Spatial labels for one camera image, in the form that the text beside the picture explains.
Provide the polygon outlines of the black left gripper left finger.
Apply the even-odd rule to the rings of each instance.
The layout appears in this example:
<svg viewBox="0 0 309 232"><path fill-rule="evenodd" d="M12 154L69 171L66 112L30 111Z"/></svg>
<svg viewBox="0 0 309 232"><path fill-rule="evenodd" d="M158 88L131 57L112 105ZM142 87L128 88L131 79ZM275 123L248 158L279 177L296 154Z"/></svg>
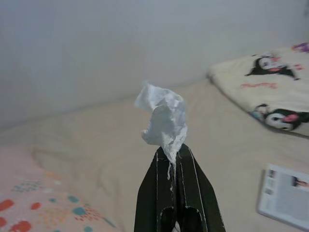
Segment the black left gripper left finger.
<svg viewBox="0 0 309 232"><path fill-rule="evenodd" d="M135 232L171 232L176 223L175 181L173 165L158 148L140 185Z"/></svg>

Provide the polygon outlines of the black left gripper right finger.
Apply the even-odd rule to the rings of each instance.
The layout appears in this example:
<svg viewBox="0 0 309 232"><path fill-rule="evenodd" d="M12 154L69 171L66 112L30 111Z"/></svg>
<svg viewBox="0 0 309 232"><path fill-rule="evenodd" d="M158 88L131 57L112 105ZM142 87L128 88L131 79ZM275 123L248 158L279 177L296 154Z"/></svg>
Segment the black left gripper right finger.
<svg viewBox="0 0 309 232"><path fill-rule="evenodd" d="M225 232L214 189L183 144L176 157L177 221L182 232Z"/></svg>

